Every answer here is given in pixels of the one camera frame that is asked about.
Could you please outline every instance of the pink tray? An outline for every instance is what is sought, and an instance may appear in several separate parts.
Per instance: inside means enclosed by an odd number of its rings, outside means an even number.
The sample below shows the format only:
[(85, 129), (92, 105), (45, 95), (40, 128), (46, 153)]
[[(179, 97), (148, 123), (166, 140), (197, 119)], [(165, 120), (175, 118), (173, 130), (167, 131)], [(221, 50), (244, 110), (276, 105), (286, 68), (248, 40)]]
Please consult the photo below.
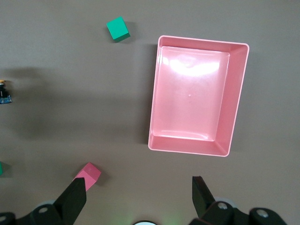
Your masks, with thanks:
[(161, 36), (148, 146), (228, 156), (249, 46)]

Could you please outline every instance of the pink cube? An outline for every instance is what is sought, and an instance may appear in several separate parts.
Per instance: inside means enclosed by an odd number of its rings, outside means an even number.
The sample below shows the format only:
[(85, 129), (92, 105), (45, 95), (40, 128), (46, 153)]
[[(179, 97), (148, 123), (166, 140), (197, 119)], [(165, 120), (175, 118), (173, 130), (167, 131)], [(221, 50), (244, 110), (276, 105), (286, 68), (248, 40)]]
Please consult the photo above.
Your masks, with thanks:
[(89, 190), (98, 180), (101, 171), (99, 171), (92, 163), (88, 163), (85, 167), (76, 175), (75, 178), (84, 178), (85, 190)]

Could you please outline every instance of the green cube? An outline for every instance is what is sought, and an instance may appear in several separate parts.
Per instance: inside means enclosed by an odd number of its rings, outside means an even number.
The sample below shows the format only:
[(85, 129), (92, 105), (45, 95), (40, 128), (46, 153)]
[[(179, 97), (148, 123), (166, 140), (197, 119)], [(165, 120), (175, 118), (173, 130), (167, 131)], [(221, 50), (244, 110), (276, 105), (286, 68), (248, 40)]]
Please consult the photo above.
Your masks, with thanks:
[(3, 174), (3, 170), (2, 170), (2, 166), (1, 166), (1, 162), (0, 162), (0, 175)]
[(129, 31), (121, 16), (108, 22), (106, 25), (115, 42), (119, 42), (130, 37)]

